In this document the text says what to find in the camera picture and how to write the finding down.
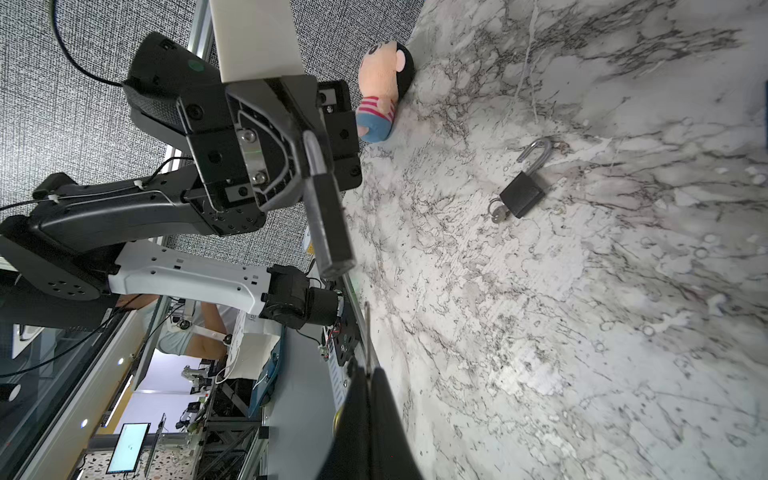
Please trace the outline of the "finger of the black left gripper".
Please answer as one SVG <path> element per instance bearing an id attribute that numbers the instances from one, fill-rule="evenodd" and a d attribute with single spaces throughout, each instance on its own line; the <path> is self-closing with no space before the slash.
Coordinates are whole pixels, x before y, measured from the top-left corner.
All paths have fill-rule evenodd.
<path id="1" fill-rule="evenodd" d="M 317 136 L 332 171 L 324 113 L 332 84 L 311 75 L 228 82 L 225 98 L 242 163 L 240 176 L 227 180 L 228 203 L 252 202 L 263 212 L 303 203 L 309 176 L 304 131 Z"/>

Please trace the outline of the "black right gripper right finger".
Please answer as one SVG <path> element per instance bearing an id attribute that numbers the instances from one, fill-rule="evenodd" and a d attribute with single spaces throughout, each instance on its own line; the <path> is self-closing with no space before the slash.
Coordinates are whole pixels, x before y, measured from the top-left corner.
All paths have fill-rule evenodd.
<path id="1" fill-rule="evenodd" d="M 372 479 L 416 480 L 423 476 L 410 450 L 386 373 L 370 377 L 370 474 Z"/>

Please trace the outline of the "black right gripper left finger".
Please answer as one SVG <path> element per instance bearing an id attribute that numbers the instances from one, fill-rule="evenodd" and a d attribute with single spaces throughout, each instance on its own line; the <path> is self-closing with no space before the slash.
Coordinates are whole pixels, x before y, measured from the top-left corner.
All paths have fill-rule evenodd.
<path id="1" fill-rule="evenodd" d="M 370 405 L 367 375 L 353 370 L 333 444 L 317 479 L 364 480 L 370 478 Z"/>

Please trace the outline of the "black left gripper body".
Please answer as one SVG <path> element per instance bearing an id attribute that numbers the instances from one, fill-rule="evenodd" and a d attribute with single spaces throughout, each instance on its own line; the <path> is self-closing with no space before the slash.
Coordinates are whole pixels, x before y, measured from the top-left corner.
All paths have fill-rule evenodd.
<path id="1" fill-rule="evenodd" d="M 332 173 L 340 191 L 353 190 L 362 183 L 362 168 L 349 89 L 343 80 L 320 82 L 332 84 L 332 104 L 324 107 L 332 147 Z M 197 180 L 183 191 L 179 204 L 194 219 L 211 220 L 230 210 L 248 208 L 263 212 L 252 202 L 229 204 L 225 198 L 227 180 L 237 179 L 242 167 L 236 152 L 236 133 L 225 98 L 225 84 L 189 88 L 177 102 L 198 171 Z"/>

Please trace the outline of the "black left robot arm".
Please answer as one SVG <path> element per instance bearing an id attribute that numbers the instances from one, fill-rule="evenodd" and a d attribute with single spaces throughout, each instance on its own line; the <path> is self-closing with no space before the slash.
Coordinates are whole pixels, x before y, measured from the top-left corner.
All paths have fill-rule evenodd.
<path id="1" fill-rule="evenodd" d="M 318 274 L 354 265 L 340 195 L 361 182 L 355 115 L 342 80 L 311 75 L 224 82 L 219 71 L 152 32 L 122 84 L 135 123 L 180 149 L 172 172 L 102 185 L 48 176 L 33 210 L 1 224 L 1 253 L 57 303 L 156 293 L 231 304 L 293 329 L 334 325 L 341 293 L 295 267 L 266 278 L 243 265 L 185 265 L 149 239 L 227 237 L 261 229 L 270 211 L 302 204 Z"/>

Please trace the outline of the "black padlock shackle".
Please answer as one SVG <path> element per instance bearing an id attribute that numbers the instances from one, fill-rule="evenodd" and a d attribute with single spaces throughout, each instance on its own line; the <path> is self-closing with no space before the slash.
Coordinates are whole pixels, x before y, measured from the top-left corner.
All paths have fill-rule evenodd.
<path id="1" fill-rule="evenodd" d="M 521 170 L 497 198 L 489 202 L 488 213 L 494 224 L 504 222 L 510 215 L 523 218 L 544 197 L 545 192 L 536 183 L 533 174 L 550 158 L 553 142 L 546 137 L 536 139 L 521 152 L 517 162 L 523 163 L 537 149 L 541 150 L 540 155 Z"/>

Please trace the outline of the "black padlock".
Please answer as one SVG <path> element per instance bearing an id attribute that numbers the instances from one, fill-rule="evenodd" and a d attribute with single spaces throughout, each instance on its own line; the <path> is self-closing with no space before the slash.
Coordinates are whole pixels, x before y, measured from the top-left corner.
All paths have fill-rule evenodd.
<path id="1" fill-rule="evenodd" d="M 338 185 L 317 136 L 302 134 L 309 176 L 304 180 L 303 203 L 318 273 L 323 279 L 343 276 L 356 265 Z"/>

